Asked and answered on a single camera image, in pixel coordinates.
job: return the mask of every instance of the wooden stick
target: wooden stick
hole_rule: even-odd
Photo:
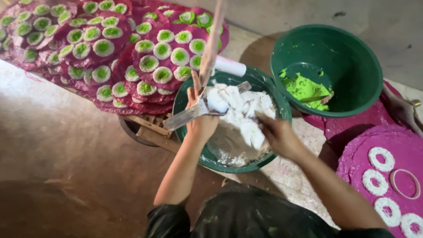
[[[213,66],[216,63],[217,52],[219,51],[217,45],[219,43],[219,29],[222,26],[225,18],[226,0],[217,0],[216,9],[214,11],[213,25],[211,25],[209,38],[207,39],[204,54],[201,57],[200,64],[200,82],[202,87],[205,87],[209,82],[212,74]]]

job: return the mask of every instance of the white rice cracker ring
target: white rice cracker ring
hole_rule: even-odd
[[[373,185],[371,179],[376,179],[378,186]],[[376,196],[383,196],[388,191],[388,182],[385,177],[376,170],[368,169],[363,174],[363,185],[367,191]]]
[[[392,215],[389,216],[383,209],[383,207],[389,207],[392,211]],[[401,210],[398,204],[387,197],[381,197],[376,199],[374,202],[374,209],[389,227],[396,227],[401,221]]]
[[[411,230],[411,224],[417,224],[419,231],[416,233]],[[401,231],[407,238],[422,238],[423,237],[423,218],[414,213],[407,213],[401,217]]]
[[[413,179],[414,184],[416,184],[416,192],[415,192],[414,196],[409,197],[409,196],[406,196],[405,194],[401,193],[401,191],[399,191],[399,189],[398,189],[398,187],[395,183],[395,175],[396,175],[397,172],[400,172],[400,171],[408,173],[408,175],[410,175],[411,178]],[[420,193],[421,193],[420,183],[417,180],[417,178],[410,171],[405,170],[405,169],[394,170],[394,171],[392,171],[391,175],[389,176],[389,181],[390,181],[391,186],[394,189],[394,191],[401,194],[402,196],[404,196],[408,199],[417,199],[418,197],[420,197]]]
[[[376,159],[376,155],[382,155],[383,158],[385,159],[385,163],[380,163]],[[382,147],[371,148],[369,150],[368,158],[370,160],[370,163],[373,165],[373,167],[383,172],[391,171],[395,165],[395,159],[392,156],[391,152],[387,151],[386,149]]]

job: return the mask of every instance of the black shirt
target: black shirt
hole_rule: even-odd
[[[235,182],[203,205],[190,232],[180,205],[160,205],[148,213],[148,238],[394,238],[385,229],[336,230],[314,212],[254,186]]]

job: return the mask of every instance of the metal spatula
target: metal spatula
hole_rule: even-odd
[[[238,86],[239,93],[246,92],[251,89],[251,84],[247,81],[239,84]],[[209,111],[207,108],[207,99],[204,98],[203,93],[201,93],[200,97],[198,98],[197,103],[190,107],[189,109],[186,109],[176,115],[173,115],[172,117],[168,118],[163,122],[163,125],[170,131],[174,131],[181,126],[187,124],[188,122],[194,120],[195,118],[203,115],[209,115],[209,116],[224,116],[225,113],[219,113],[215,111]]]

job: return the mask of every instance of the concrete floor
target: concrete floor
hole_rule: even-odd
[[[0,237],[141,237],[174,154],[118,117],[0,64]],[[198,167],[191,220],[223,177]]]

